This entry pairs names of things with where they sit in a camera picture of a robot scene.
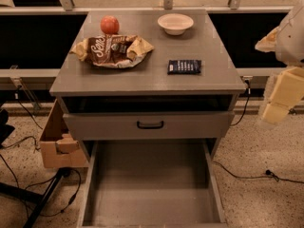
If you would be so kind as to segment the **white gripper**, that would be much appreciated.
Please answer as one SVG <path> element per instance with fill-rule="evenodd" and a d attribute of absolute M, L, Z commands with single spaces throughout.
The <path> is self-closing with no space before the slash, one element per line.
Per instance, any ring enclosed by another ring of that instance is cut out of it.
<path fill-rule="evenodd" d="M 275 77 L 275 84 L 266 98 L 261 120 L 279 124 L 289 110 L 304 98 L 304 0 L 288 12 L 278 28 L 259 40 L 255 49 L 274 52 L 278 61 L 289 65 Z"/>

